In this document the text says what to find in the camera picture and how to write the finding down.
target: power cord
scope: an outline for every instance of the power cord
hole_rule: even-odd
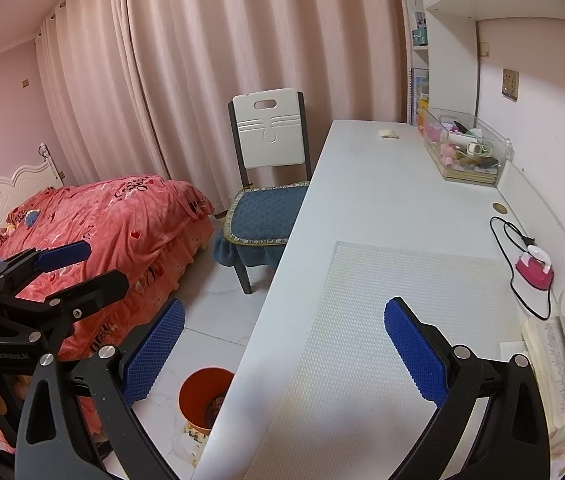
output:
[[[547,312],[546,317],[541,316],[539,313],[537,313],[535,310],[533,310],[530,306],[527,305],[527,302],[522,299],[521,295],[518,294],[518,291],[513,286],[513,279],[515,277],[515,271],[513,270],[513,264],[509,260],[507,253],[504,251],[504,248],[502,247],[502,244],[500,243],[500,239],[498,238],[498,234],[496,234],[495,229],[493,228],[493,221],[494,220],[498,220],[498,221],[502,222],[502,224],[503,224],[502,230],[504,230],[504,234],[507,236],[507,238],[509,239],[509,241],[512,244],[514,244],[518,249],[520,249],[520,251],[523,251],[523,252],[526,253],[527,247],[529,247],[530,245],[535,245],[536,241],[533,238],[530,238],[530,237],[522,234],[520,229],[518,229],[518,227],[515,224],[512,224],[511,222],[506,221],[504,218],[501,218],[499,216],[493,216],[489,220],[489,227],[491,228],[491,232],[493,233],[493,236],[495,237],[495,241],[498,244],[498,247],[500,248],[500,252],[502,253],[502,256],[504,256],[504,259],[507,260],[507,263],[509,264],[509,269],[511,270],[511,281],[509,282],[509,286],[511,287],[511,290],[513,291],[515,297],[518,298],[518,301],[520,301],[520,303],[522,304],[522,306],[524,308],[526,308],[531,314],[533,314],[535,317],[537,317],[540,321],[548,320],[551,317],[551,286],[549,286],[549,290],[547,290],[547,305],[549,307],[549,311]],[[522,240],[522,243],[524,243],[524,245],[525,245],[524,247],[521,247],[513,238],[511,238],[511,235],[507,231],[507,228],[511,229],[515,234],[517,234],[520,237],[520,239]]]

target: chair frame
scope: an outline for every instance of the chair frame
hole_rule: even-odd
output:
[[[307,114],[305,110],[305,96],[302,92],[297,93],[297,104],[300,110],[300,125],[302,127],[302,144],[305,149],[305,170],[307,171],[307,180],[311,180],[311,158],[309,156],[309,133],[307,131]],[[238,158],[238,169],[240,170],[240,180],[242,181],[243,188],[251,187],[253,184],[249,182],[249,175],[245,168],[245,159],[242,154],[242,146],[240,145],[240,135],[238,134],[238,121],[236,120],[236,109],[234,108],[234,102],[229,101],[227,105],[229,108],[229,120],[231,122],[231,131],[234,136],[234,145],[236,147],[236,156]],[[251,294],[251,282],[249,281],[249,275],[246,272],[246,267],[243,264],[235,264],[234,269],[236,270],[236,275],[240,281],[243,292],[245,294]]]

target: orange trash can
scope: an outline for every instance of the orange trash can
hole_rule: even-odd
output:
[[[200,433],[211,433],[233,378],[233,372],[224,368],[202,368],[182,383],[178,395],[180,412]]]

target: white chair backrest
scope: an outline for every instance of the white chair backrest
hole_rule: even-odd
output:
[[[266,90],[233,98],[245,168],[305,161],[297,90]]]

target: curtain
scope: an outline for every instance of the curtain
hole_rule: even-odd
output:
[[[42,88],[80,184],[167,177],[130,50],[124,0],[64,0],[36,38]]]
[[[404,119],[399,0],[71,1],[46,20],[39,59],[54,125],[72,137],[72,169],[94,168],[74,170],[86,180],[166,173],[226,208],[241,187],[227,103],[247,92],[304,93],[313,166],[333,120]],[[116,153],[95,156],[101,142]],[[138,145],[143,163],[131,164],[125,150]],[[284,184],[303,171],[252,176]]]

